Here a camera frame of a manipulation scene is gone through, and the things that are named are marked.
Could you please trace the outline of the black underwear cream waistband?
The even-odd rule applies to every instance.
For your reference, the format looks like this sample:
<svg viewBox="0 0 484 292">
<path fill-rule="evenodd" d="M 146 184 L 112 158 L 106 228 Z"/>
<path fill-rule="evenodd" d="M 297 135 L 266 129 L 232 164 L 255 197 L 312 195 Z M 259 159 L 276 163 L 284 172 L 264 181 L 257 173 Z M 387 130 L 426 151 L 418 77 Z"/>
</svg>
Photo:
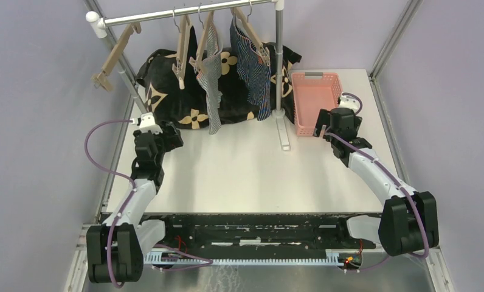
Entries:
<svg viewBox="0 0 484 292">
<path fill-rule="evenodd" d="M 188 78 L 194 73 L 193 66 L 189 63 L 189 60 L 193 58 L 196 59 L 196 51 L 198 48 L 197 45 L 197 38 L 194 26 L 190 27 L 189 30 L 189 37 L 188 37 L 188 49 L 187 49 L 187 57 L 185 59 L 185 76 Z"/>
</svg>

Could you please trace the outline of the beige clip hanger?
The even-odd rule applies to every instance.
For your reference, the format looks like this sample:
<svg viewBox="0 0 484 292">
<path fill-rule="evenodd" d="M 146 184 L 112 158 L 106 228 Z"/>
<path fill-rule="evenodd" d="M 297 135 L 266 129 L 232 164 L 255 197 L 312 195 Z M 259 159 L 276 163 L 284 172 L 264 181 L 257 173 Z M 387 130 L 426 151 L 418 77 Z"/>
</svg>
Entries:
<svg viewBox="0 0 484 292">
<path fill-rule="evenodd" d="M 175 63 L 172 65 L 172 71 L 178 80 L 179 89 L 185 88 L 185 72 L 188 62 L 188 44 L 190 39 L 190 28 L 192 27 L 190 17 L 183 15 L 177 25 L 179 36 L 178 46 L 176 49 Z"/>
</svg>

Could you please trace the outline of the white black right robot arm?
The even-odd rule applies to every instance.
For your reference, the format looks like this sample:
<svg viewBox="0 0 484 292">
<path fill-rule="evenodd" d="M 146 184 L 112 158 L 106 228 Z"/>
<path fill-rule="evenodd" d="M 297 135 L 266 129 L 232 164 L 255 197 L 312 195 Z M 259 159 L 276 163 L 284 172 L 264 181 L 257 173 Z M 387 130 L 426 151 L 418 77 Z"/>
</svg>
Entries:
<svg viewBox="0 0 484 292">
<path fill-rule="evenodd" d="M 333 155 L 366 183 L 382 205 L 380 217 L 358 215 L 339 227 L 336 241 L 350 248 L 359 239 L 381 245 L 389 256 L 427 257 L 439 244 L 437 202 L 394 175 L 372 145 L 358 137 L 362 118 L 349 108 L 321 109 L 313 136 L 330 143 Z"/>
</svg>

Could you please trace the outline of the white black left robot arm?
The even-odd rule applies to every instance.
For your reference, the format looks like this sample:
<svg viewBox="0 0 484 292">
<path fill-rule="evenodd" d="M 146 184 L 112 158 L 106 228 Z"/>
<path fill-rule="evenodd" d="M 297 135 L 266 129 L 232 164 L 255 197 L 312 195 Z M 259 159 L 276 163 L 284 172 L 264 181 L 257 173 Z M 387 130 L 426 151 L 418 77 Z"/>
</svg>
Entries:
<svg viewBox="0 0 484 292">
<path fill-rule="evenodd" d="M 137 282 L 146 254 L 156 243 L 171 246 L 176 237 L 175 230 L 162 221 L 142 221 L 142 217 L 161 188 L 164 155 L 184 144 L 181 133 L 174 123 L 162 122 L 154 130 L 139 127 L 133 135 L 136 157 L 131 174 L 120 175 L 131 188 L 106 220 L 86 232 L 89 280 L 117 288 Z"/>
</svg>

